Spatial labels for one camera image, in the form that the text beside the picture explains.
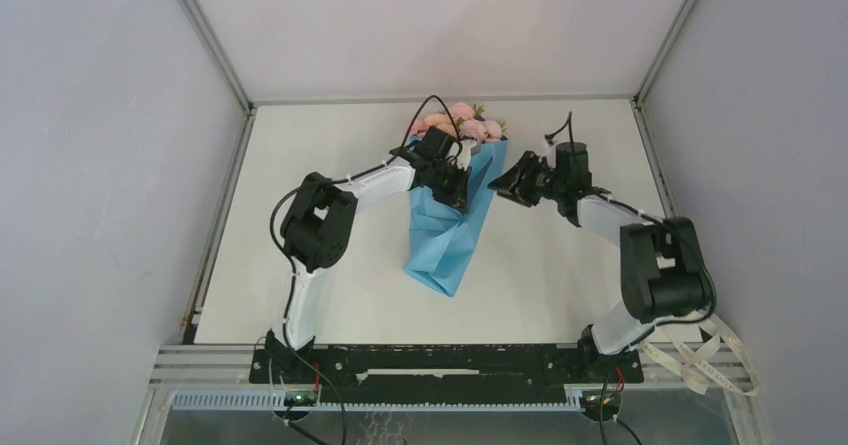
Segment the blue wrapping paper sheet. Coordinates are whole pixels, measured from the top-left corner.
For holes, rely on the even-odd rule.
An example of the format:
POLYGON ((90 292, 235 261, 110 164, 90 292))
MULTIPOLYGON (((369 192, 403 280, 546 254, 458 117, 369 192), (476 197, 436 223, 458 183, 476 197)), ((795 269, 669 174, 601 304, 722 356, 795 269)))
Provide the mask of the blue wrapping paper sheet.
POLYGON ((484 143, 472 157, 466 213, 437 202, 428 188, 410 192, 410 255, 403 267, 409 276, 444 296, 456 294, 495 196, 488 185, 504 171, 508 144, 484 143))

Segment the pink flower bunch stem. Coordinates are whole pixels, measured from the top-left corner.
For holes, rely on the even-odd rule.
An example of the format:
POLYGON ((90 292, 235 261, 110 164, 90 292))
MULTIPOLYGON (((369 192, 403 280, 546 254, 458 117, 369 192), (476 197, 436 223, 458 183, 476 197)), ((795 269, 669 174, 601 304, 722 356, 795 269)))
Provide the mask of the pink flower bunch stem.
POLYGON ((486 142, 498 142, 504 139, 505 123, 503 121, 485 120, 483 126, 486 142))

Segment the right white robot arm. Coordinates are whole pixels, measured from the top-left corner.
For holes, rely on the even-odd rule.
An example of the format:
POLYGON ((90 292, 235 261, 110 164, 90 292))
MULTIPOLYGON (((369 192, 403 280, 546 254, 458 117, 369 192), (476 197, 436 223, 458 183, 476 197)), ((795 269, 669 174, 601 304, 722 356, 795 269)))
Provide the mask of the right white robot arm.
POLYGON ((715 311, 717 293, 693 222, 659 219, 614 199, 594 185, 589 153, 581 142, 558 143, 554 160, 525 152, 489 189, 524 207, 556 203, 572 225, 619 249, 620 302, 582 332, 578 367, 592 381, 605 380, 617 355, 632 350, 663 325, 697 324, 715 311))

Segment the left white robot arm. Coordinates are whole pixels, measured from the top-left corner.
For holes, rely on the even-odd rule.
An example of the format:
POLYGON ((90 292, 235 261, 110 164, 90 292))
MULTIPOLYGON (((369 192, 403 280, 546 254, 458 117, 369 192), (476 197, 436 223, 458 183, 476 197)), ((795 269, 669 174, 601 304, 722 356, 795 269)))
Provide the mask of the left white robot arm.
POLYGON ((272 327, 284 344, 274 369, 290 382, 305 379, 313 359, 305 349, 315 339, 317 287, 324 271, 345 254, 356 215, 399 193, 418 188, 436 202, 466 213, 470 209, 471 159, 481 146, 438 129, 389 152, 381 163, 354 175, 331 179, 308 174, 301 185, 275 205, 269 220, 271 239, 291 266, 291 286, 282 318, 272 327))

